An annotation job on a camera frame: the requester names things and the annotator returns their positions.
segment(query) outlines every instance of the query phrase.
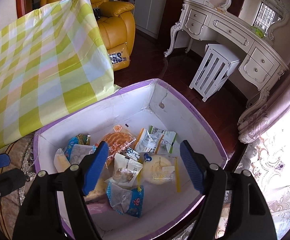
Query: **box with purple trim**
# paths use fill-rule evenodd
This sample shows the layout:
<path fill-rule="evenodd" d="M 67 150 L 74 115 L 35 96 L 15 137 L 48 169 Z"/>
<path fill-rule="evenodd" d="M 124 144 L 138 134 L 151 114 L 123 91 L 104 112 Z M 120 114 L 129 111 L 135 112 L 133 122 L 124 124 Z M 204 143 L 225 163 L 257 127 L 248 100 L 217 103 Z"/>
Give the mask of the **box with purple trim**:
<path fill-rule="evenodd" d="M 172 86 L 152 79 L 121 88 L 113 95 L 63 117 L 38 130 L 34 136 L 36 171 L 56 173 L 55 152 L 65 147 L 77 134 L 91 134 L 91 143 L 99 141 L 113 124 L 128 124 L 138 134 L 150 125 L 175 131 L 177 138 L 172 155 L 179 156 L 179 143 L 187 140 L 192 148 L 206 156 L 210 163 L 222 168 L 227 162 L 225 151 L 212 128 L 200 113 Z M 178 158 L 181 192 L 168 183 L 153 185 L 144 182 L 144 201 L 141 218 L 120 215 L 99 208 L 91 215 L 103 239 L 153 239 L 187 216 L 201 201 L 189 179 L 185 166 Z M 70 225 L 64 198 L 58 194 L 63 226 L 70 235 Z"/>

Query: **ornate mirror frame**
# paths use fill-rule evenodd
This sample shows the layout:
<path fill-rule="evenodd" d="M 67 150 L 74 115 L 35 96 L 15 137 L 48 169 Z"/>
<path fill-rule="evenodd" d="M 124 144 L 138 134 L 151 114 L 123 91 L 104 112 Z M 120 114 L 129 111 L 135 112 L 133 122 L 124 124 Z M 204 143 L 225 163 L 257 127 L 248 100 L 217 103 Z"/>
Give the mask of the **ornate mirror frame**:
<path fill-rule="evenodd" d="M 283 27 L 287 24 L 289 20 L 289 13 L 285 7 L 285 4 L 282 2 L 282 0 L 275 0 L 277 3 L 275 6 L 278 6 L 278 8 L 281 9 L 283 15 L 282 19 L 277 21 L 276 23 L 273 23 L 269 28 L 267 32 L 267 36 L 263 38 L 270 46 L 273 46 L 275 37 L 274 37 L 274 30 L 280 27 Z M 227 8 L 231 5 L 232 0 L 226 0 L 225 3 L 221 3 L 218 7 L 218 9 L 222 10 L 223 12 L 227 11 Z"/>

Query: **pink cartoon character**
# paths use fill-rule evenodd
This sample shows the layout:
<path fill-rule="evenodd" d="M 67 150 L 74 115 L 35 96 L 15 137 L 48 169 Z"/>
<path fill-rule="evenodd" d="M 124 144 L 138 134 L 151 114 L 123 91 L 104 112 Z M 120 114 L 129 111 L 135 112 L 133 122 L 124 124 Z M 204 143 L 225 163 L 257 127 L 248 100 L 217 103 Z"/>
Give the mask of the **pink cartoon character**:
<path fill-rule="evenodd" d="M 135 206 L 138 206 L 138 205 L 140 204 L 140 201 L 141 201 L 141 200 L 140 200 L 140 198 L 138 197 L 138 198 L 136 198 L 136 199 L 133 200 L 133 203 L 134 203 Z"/>

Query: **pink curtain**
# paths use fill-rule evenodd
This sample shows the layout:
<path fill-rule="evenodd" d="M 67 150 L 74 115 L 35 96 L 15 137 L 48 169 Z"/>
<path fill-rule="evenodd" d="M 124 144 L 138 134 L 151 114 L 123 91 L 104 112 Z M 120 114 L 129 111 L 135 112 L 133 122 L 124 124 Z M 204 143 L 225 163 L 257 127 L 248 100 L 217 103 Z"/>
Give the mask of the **pink curtain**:
<path fill-rule="evenodd" d="M 290 110 L 290 72 L 267 103 L 238 127 L 238 139 L 251 143 L 265 133 Z"/>

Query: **yellow leather armchair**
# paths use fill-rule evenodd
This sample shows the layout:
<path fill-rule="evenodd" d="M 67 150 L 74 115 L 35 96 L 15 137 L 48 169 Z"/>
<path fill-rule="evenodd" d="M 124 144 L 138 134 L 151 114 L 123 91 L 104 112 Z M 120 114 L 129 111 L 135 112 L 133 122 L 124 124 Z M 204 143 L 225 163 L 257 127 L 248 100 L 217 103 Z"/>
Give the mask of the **yellow leather armchair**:
<path fill-rule="evenodd" d="M 59 0 L 40 0 L 40 6 Z M 122 57 L 132 53 L 135 38 L 135 21 L 131 10 L 134 5 L 128 2 L 91 0 L 92 7 L 98 7 L 101 18 L 98 27 L 108 54 L 122 53 Z M 114 71 L 128 67 L 129 60 L 113 64 Z"/>

